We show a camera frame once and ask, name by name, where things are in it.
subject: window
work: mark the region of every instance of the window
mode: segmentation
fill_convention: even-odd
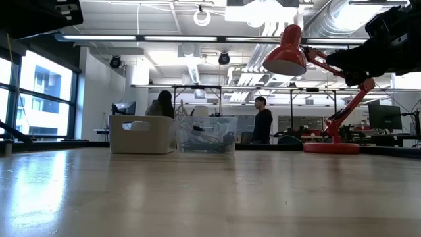
[[[29,127],[29,134],[32,135],[51,135],[56,136],[58,132],[57,128],[40,128],[40,127]]]
[[[20,87],[70,100],[73,72],[31,51],[22,58]]]
[[[2,50],[0,120],[36,138],[73,138],[76,95],[72,93],[76,93],[76,74],[31,51],[24,57],[13,56],[11,63],[9,52]],[[10,137],[0,129],[0,139]]]
[[[294,116],[294,130],[298,130],[300,126],[306,126],[308,129],[323,130],[323,117],[312,117],[312,116]],[[288,128],[291,128],[291,117],[290,116],[279,116],[278,117],[278,131],[284,132]]]
[[[10,84],[11,72],[12,63],[8,60],[0,58],[0,83]]]
[[[69,104],[26,94],[21,94],[21,98],[24,106],[18,108],[16,127],[21,126],[23,134],[67,135]]]
[[[0,120],[1,122],[4,122],[4,123],[6,123],[8,99],[9,99],[9,91],[5,89],[0,89]],[[2,128],[0,128],[0,134],[4,134],[4,133],[5,131]]]

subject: spotlight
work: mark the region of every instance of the spotlight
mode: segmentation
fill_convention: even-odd
[[[124,62],[121,61],[121,55],[113,55],[110,61],[110,67],[114,69],[120,69],[124,66]]]
[[[221,52],[218,62],[220,65],[227,65],[230,63],[230,56],[228,56],[228,52]]]

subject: red desk lamp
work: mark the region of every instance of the red desk lamp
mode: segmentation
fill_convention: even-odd
[[[280,47],[274,49],[263,62],[263,67],[275,74],[299,76],[306,72],[306,60],[317,65],[335,76],[345,78],[342,71],[338,71],[326,63],[316,60],[318,57],[326,60],[326,55],[317,49],[300,45],[301,28],[298,25],[289,25],[284,30]],[[355,107],[362,101],[364,96],[374,88],[373,78],[366,79],[359,85],[360,92],[347,104],[325,120],[328,136],[332,137],[332,143],[305,143],[304,151],[312,153],[335,153],[335,154],[358,154],[360,147],[357,144],[341,143],[339,127]]]

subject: desk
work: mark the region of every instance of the desk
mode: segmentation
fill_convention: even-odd
[[[421,140],[417,135],[398,135],[398,134],[382,134],[371,135],[372,143],[376,146],[395,146],[403,147],[403,140]]]
[[[85,148],[16,154],[0,159],[0,167],[0,215],[9,220],[2,236],[421,232],[418,160],[301,151],[110,155],[108,148]]]
[[[108,135],[110,134],[109,129],[94,129],[94,132],[96,132],[98,135],[104,135],[104,142],[109,142]]]

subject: person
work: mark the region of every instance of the person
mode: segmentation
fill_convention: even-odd
[[[272,112],[266,109],[266,99],[261,96],[255,99],[255,107],[259,112],[255,117],[252,143],[269,144],[270,127],[273,121]]]
[[[172,95],[169,91],[161,91],[158,95],[158,100],[152,102],[152,105],[147,108],[145,115],[174,118],[174,107],[172,106],[171,99]]]

